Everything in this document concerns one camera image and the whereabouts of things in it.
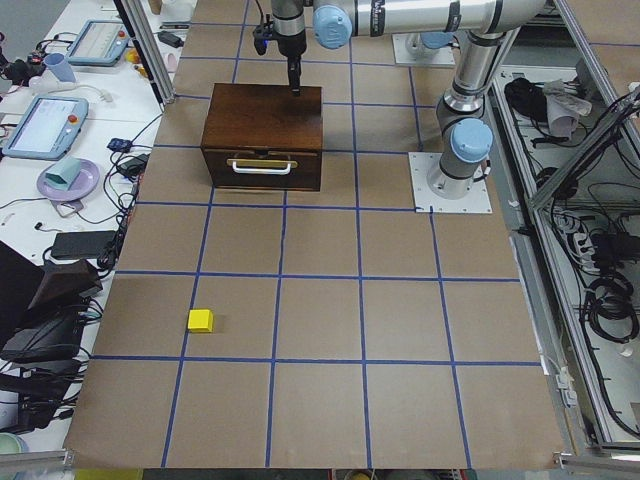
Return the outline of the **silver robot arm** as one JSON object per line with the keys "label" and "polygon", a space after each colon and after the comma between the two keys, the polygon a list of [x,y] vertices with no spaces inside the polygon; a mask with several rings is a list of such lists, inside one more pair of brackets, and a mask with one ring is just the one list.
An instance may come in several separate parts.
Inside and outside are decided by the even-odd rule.
{"label": "silver robot arm", "polygon": [[460,38],[451,87],[436,109],[443,152],[427,177],[431,190],[442,198],[466,196],[476,170],[489,158],[494,135],[483,121],[485,95],[518,33],[517,28],[504,33],[466,31]]}
{"label": "silver robot arm", "polygon": [[458,112],[482,104],[497,67],[518,29],[534,18],[543,1],[273,1],[271,13],[253,31],[260,55],[274,41],[287,59],[292,92],[300,93],[301,57],[306,51],[304,10],[313,10],[313,33],[326,49],[357,36],[465,32],[466,47],[445,103]]}

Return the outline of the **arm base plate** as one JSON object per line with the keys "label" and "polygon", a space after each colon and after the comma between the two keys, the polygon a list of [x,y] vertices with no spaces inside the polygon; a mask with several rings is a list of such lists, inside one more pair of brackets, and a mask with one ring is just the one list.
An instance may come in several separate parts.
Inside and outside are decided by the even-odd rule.
{"label": "arm base plate", "polygon": [[486,181],[478,167],[473,176],[455,180],[440,169],[438,152],[409,152],[414,210],[435,214],[491,214],[492,207]]}
{"label": "arm base plate", "polygon": [[401,66],[453,68],[455,41],[451,32],[394,34],[395,63]]}

